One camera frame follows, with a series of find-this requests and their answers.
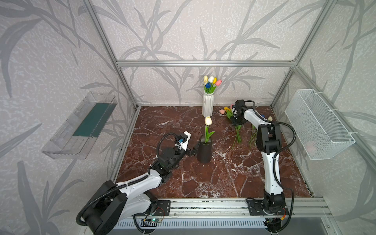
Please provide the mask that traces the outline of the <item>black cylindrical vase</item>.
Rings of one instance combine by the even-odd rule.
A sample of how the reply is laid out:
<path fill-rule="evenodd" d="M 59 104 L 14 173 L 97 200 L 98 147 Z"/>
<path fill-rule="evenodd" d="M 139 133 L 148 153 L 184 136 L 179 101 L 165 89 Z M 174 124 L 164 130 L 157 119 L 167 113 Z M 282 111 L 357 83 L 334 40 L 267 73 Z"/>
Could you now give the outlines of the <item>black cylindrical vase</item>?
<path fill-rule="evenodd" d="M 209 163 L 212 159 L 212 139 L 209 138 L 207 142 L 205 140 L 205 135 L 202 135 L 197 149 L 197 159 L 202 164 Z"/>

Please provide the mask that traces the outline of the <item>white ribbed ceramic vase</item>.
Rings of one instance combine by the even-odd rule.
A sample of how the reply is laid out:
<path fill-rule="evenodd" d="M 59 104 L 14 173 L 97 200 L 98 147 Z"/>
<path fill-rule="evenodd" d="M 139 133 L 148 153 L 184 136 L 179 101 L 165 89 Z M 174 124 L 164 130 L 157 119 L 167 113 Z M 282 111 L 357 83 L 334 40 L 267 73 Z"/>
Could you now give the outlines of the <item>white ribbed ceramic vase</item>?
<path fill-rule="evenodd" d="M 214 105 L 214 94 L 204 93 L 203 95 L 203 105 L 202 105 L 202 115 L 204 117 L 211 117 Z"/>

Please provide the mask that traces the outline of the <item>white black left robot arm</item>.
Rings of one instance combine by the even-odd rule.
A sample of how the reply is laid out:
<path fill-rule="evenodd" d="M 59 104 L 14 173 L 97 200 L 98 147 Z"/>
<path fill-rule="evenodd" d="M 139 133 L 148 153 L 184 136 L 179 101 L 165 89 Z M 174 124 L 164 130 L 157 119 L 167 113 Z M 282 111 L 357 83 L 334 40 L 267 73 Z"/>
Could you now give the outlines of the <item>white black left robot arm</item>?
<path fill-rule="evenodd" d="M 76 223 L 87 226 L 95 235 L 106 235 L 124 218 L 135 218 L 139 213 L 154 213 L 158 199 L 150 190 L 166 183 L 180 161 L 185 156 L 196 155 L 199 147 L 199 144 L 193 149 L 188 147 L 191 138 L 189 132 L 180 135 L 167 133 L 162 139 L 165 140 L 168 136 L 174 137 L 174 146 L 160 150 L 162 142 L 158 142 L 157 159 L 146 173 L 124 182 L 114 183 L 108 180 L 103 183 L 78 212 Z"/>

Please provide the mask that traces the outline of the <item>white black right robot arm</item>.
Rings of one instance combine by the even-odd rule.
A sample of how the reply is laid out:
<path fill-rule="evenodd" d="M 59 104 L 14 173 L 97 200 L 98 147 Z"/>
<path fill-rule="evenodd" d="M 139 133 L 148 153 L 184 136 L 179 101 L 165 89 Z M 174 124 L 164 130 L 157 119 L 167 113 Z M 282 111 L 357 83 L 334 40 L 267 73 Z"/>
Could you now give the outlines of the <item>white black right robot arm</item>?
<path fill-rule="evenodd" d="M 231 108 L 233 115 L 230 117 L 232 125 L 251 123 L 257 130 L 256 146 L 261 152 L 264 171 L 265 187 L 263 206 L 265 210 L 285 206 L 284 190 L 294 193 L 293 189 L 282 186 L 279 172 L 280 153 L 288 150 L 296 141 L 297 133 L 293 126 L 285 122 L 269 120 L 258 113 L 256 104 L 252 100 L 237 100 Z M 281 126 L 292 131 L 292 140 L 287 146 L 282 146 Z"/>

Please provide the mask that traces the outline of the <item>tulip bunch on table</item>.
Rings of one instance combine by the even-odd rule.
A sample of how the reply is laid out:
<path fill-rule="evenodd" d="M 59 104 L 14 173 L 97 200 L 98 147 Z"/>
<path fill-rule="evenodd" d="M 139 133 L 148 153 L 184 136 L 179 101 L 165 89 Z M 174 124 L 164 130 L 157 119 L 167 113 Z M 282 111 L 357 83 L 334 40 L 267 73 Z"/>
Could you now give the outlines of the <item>tulip bunch on table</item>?
<path fill-rule="evenodd" d="M 260 115 L 255 108 L 248 108 L 246 106 L 241 107 L 239 110 L 236 108 L 224 107 L 219 111 L 222 115 L 226 116 L 231 124 L 235 127 L 236 138 L 234 140 L 238 144 L 242 143 L 242 138 L 240 135 L 240 129 L 243 124 L 250 122 L 254 128 L 258 128 L 259 124 L 266 124 L 272 121 L 273 118 L 269 117 L 266 119 L 264 116 Z"/>

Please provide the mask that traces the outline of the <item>aluminium frame profile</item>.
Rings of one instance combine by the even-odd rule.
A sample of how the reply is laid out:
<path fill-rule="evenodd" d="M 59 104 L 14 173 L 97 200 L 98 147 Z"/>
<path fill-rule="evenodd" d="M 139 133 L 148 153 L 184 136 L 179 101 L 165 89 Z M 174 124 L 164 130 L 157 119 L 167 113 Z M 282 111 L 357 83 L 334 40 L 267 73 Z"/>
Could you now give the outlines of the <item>aluminium frame profile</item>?
<path fill-rule="evenodd" d="M 325 1 L 320 11 L 318 18 L 315 20 L 307 38 L 303 42 L 298 55 L 293 60 L 117 60 L 105 34 L 105 31 L 100 23 L 97 11 L 91 1 L 83 1 L 84 9 L 91 18 L 92 23 L 101 39 L 102 44 L 105 47 L 107 54 L 110 57 L 111 65 L 114 67 L 115 72 L 123 82 L 128 94 L 131 96 L 133 104 L 138 107 L 138 104 L 130 90 L 129 85 L 125 81 L 125 78 L 120 70 L 121 67 L 288 67 L 289 71 L 284 81 L 282 82 L 276 96 L 272 101 L 272 106 L 277 102 L 277 99 L 281 96 L 283 90 L 286 88 L 293 74 L 296 74 L 304 82 L 304 84 L 310 89 L 314 90 L 320 98 L 323 99 L 330 108 L 332 108 L 334 114 L 344 124 L 349 131 L 355 131 L 354 127 L 344 118 L 343 113 L 336 110 L 335 105 L 324 95 L 323 91 L 308 77 L 307 73 L 299 66 L 303 57 L 307 53 L 309 47 L 314 42 L 320 29 L 324 26 L 329 15 L 333 11 L 338 1 Z"/>

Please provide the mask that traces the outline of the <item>clear plastic wall shelf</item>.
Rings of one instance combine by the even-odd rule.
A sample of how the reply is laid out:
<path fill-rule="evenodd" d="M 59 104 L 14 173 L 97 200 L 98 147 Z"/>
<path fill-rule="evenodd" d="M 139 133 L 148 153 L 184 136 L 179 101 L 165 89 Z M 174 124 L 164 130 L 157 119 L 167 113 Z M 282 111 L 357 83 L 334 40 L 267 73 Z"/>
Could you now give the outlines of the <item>clear plastic wall shelf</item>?
<path fill-rule="evenodd" d="M 55 160 L 86 159 L 117 104 L 115 95 L 89 92 L 41 152 Z"/>

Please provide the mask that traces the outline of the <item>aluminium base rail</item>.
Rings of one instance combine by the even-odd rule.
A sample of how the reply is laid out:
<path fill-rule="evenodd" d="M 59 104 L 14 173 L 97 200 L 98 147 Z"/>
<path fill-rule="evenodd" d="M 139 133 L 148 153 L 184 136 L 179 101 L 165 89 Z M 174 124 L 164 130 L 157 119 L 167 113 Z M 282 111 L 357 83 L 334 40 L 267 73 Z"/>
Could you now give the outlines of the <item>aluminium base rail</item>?
<path fill-rule="evenodd" d="M 165 218 L 251 218 L 245 198 L 169 198 L 157 213 Z M 324 198 L 295 198 L 292 218 L 333 217 Z"/>

